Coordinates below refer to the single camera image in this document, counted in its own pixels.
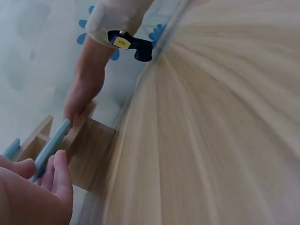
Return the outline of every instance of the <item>blue handle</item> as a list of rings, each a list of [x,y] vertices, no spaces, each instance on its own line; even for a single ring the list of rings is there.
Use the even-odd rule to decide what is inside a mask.
[[[37,178],[44,172],[47,165],[48,159],[53,155],[59,148],[63,138],[68,134],[71,128],[71,121],[65,120],[55,135],[50,139],[50,141],[44,146],[37,156],[34,164],[36,167],[36,172],[30,178],[30,181],[35,182]]]
[[[8,149],[4,152],[3,156],[8,158],[9,160],[12,160],[15,153],[20,148],[20,142],[21,140],[19,138],[15,139],[14,142],[12,142],[11,145],[8,147]]]

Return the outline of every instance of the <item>white sleeve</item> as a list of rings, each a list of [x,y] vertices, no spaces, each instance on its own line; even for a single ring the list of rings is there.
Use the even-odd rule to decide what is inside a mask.
[[[86,31],[95,41],[113,48],[107,40],[110,30],[127,31],[133,36],[154,0],[98,0],[86,24]]]

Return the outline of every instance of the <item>clamp handle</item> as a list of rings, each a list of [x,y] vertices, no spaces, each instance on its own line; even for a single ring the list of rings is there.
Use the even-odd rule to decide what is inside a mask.
[[[143,39],[138,39],[128,32],[120,30],[110,30],[107,33],[108,41],[119,48],[123,49],[136,49],[135,59],[141,62],[149,62],[152,60],[152,42]]]

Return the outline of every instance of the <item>wooden board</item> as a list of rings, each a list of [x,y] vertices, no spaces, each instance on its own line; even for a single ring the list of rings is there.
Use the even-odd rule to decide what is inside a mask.
[[[194,0],[80,224],[298,225],[299,39],[299,1]]]
[[[69,169],[74,185],[89,190],[98,168],[103,166],[102,159],[114,135],[113,129],[95,120],[87,120],[69,149],[73,152]]]

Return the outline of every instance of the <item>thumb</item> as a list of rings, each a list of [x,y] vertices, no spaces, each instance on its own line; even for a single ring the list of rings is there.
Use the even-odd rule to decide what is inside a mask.
[[[25,179],[29,179],[30,177],[32,177],[35,170],[36,168],[32,158],[14,163],[14,172],[21,177],[24,177]]]

